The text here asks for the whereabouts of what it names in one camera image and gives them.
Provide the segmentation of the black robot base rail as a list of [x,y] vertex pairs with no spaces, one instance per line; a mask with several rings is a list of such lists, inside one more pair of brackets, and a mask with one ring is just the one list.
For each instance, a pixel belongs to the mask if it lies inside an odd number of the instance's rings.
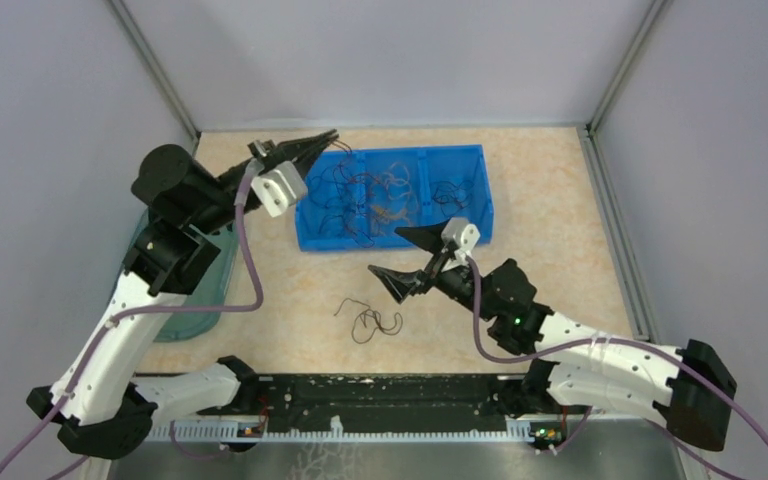
[[593,407],[622,410],[688,444],[708,445],[701,390],[684,375],[666,386],[666,400],[656,401],[579,367],[538,360],[523,375],[276,374],[249,379],[229,404],[196,413],[252,416],[272,436],[335,431],[408,440],[501,434],[524,415]]

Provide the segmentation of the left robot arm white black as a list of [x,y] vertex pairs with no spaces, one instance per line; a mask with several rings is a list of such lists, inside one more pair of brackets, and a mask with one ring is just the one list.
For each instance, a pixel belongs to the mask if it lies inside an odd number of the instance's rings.
[[172,315],[195,311],[189,298],[220,253],[212,236],[233,229],[254,272],[245,215],[261,208],[277,217],[295,205],[306,195],[306,175],[338,138],[332,129],[254,141],[247,160],[217,176],[176,144],[144,157],[131,191],[147,206],[149,220],[123,259],[110,302],[63,376],[27,397],[43,425],[58,426],[58,440],[69,452],[118,460],[153,428],[184,416],[260,407],[257,374],[232,355],[170,377],[137,377],[136,369]]

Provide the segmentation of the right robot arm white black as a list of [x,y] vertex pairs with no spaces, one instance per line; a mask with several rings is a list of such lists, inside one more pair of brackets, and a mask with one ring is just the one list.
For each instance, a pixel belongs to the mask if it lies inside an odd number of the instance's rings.
[[483,274],[472,256],[478,227],[464,217],[396,234],[430,253],[421,269],[369,271],[397,303],[437,290],[473,316],[475,342],[483,322],[506,352],[497,361],[528,363],[523,398],[536,412],[592,406],[636,415],[702,450],[725,448],[737,382],[716,350],[690,339],[683,347],[614,336],[536,301],[536,287],[508,258]]

